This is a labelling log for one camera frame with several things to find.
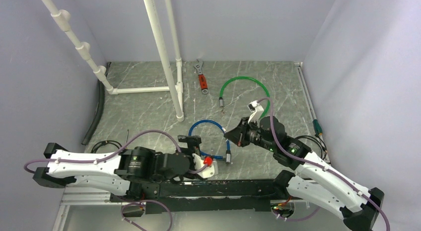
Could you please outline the green cable lock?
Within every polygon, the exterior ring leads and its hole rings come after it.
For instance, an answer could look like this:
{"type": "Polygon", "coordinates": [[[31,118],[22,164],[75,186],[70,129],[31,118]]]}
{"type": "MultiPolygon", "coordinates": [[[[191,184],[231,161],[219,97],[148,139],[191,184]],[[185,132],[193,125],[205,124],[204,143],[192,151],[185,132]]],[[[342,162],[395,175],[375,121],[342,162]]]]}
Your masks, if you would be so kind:
{"type": "Polygon", "coordinates": [[[246,77],[246,76],[238,76],[238,77],[233,77],[233,78],[231,78],[231,79],[229,79],[229,80],[227,80],[223,85],[222,85],[222,87],[221,87],[221,89],[220,89],[220,91],[219,91],[219,105],[220,105],[220,107],[221,108],[224,108],[224,101],[223,101],[223,93],[224,93],[224,91],[225,91],[225,88],[230,84],[230,83],[232,83],[232,82],[234,82],[234,81],[237,81],[237,80],[249,80],[249,81],[252,81],[252,82],[254,82],[254,83],[256,83],[258,86],[260,86],[263,90],[264,90],[264,92],[265,92],[265,95],[267,96],[267,97],[270,97],[270,93],[269,93],[269,90],[260,82],[260,81],[258,81],[257,79],[255,79],[255,78],[252,78],[252,77],[246,77]]]}

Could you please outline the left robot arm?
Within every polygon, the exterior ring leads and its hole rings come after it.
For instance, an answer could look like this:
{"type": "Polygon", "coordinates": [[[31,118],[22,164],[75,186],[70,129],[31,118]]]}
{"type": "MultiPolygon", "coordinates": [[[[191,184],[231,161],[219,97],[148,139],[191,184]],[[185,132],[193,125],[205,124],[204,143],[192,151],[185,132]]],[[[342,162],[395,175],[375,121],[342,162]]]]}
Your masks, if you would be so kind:
{"type": "Polygon", "coordinates": [[[33,180],[50,188],[92,187],[138,200],[143,183],[171,181],[184,177],[205,178],[211,168],[210,158],[201,159],[196,153],[173,154],[156,152],[145,147],[120,148],[117,153],[72,153],[56,143],[44,151],[45,167],[33,172],[33,180]]]}

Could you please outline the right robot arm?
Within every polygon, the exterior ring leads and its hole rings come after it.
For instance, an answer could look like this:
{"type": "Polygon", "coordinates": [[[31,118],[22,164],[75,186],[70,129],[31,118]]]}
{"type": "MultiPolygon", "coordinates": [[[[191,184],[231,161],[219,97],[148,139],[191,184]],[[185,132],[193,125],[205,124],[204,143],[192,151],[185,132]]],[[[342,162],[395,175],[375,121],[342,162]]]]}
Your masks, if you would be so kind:
{"type": "Polygon", "coordinates": [[[277,118],[272,124],[269,117],[260,122],[248,120],[243,117],[224,137],[238,147],[254,144],[269,150],[279,164],[288,168],[273,181],[278,198],[292,196],[316,204],[339,217],[351,231],[372,230],[384,199],[383,191],[345,178],[309,146],[287,135],[277,118]]]}

